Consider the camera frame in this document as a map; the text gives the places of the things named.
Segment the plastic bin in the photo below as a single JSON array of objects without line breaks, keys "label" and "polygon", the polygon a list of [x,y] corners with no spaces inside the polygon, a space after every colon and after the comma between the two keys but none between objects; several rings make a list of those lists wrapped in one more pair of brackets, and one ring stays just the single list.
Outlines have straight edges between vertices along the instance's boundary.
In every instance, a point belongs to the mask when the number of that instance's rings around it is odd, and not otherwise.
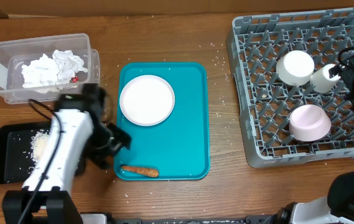
[{"label": "plastic bin", "polygon": [[[315,70],[337,63],[337,54],[354,46],[354,8],[236,17],[226,48],[238,90],[240,126],[246,160],[252,167],[303,164],[354,158],[354,113],[339,81],[319,94],[309,83],[287,86],[278,79],[276,62],[292,50],[303,50]],[[328,114],[332,128],[322,139],[300,142],[288,130],[289,115],[313,104]]]},{"label": "plastic bin", "polygon": [[[23,88],[22,65],[30,65],[42,54],[52,58],[54,50],[71,50],[84,60],[88,72],[78,72],[79,82],[63,85]],[[100,82],[100,59],[98,52],[91,49],[86,34],[57,35],[0,42],[0,96],[9,104],[26,103],[28,99],[38,101],[56,100],[62,93],[79,93],[84,83]],[[47,93],[37,90],[48,89]]]}]

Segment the carrot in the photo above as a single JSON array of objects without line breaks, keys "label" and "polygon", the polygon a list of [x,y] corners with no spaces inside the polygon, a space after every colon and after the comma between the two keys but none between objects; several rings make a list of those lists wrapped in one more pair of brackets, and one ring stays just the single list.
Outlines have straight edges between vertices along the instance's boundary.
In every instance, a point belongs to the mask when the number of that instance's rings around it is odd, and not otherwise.
[{"label": "carrot", "polygon": [[121,166],[123,170],[133,172],[136,174],[141,174],[146,177],[158,177],[159,171],[152,168],[145,168],[145,167],[133,167],[133,166]]}]

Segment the pink bowl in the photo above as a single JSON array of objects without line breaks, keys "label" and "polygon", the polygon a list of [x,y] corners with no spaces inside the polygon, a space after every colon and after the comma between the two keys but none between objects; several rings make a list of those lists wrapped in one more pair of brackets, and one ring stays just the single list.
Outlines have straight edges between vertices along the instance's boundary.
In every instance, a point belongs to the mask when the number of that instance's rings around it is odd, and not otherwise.
[{"label": "pink bowl", "polygon": [[300,106],[290,114],[289,131],[299,141],[321,139],[331,126],[325,111],[316,105]]}]

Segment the plastic crate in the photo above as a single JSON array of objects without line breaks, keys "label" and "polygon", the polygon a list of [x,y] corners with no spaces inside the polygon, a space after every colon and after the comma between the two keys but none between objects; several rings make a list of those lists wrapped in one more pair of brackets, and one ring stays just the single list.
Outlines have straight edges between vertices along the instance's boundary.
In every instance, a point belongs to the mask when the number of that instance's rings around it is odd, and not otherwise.
[{"label": "plastic crate", "polygon": [[[354,158],[354,113],[343,99],[342,81],[319,94],[314,86],[287,86],[276,62],[291,50],[303,50],[315,70],[337,63],[337,54],[354,46],[354,8],[237,17],[226,40],[231,73],[240,100],[240,126],[246,159],[252,167],[303,164]],[[289,133],[289,114],[300,105],[321,106],[332,121],[316,142],[300,142]]]}]

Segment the clear plastic container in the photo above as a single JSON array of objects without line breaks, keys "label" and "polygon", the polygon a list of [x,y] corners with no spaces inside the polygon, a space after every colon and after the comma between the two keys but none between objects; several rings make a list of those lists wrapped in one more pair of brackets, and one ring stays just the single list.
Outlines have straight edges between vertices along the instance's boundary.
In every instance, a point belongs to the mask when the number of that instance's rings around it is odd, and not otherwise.
[{"label": "clear plastic container", "polygon": [[[42,54],[52,58],[54,50],[71,50],[84,60],[88,72],[78,72],[77,83],[23,88],[22,65],[30,65]],[[0,96],[9,104],[26,103],[28,99],[38,101],[56,100],[62,93],[79,93],[84,83],[100,82],[100,58],[91,49],[86,34],[58,35],[0,42]]]}]

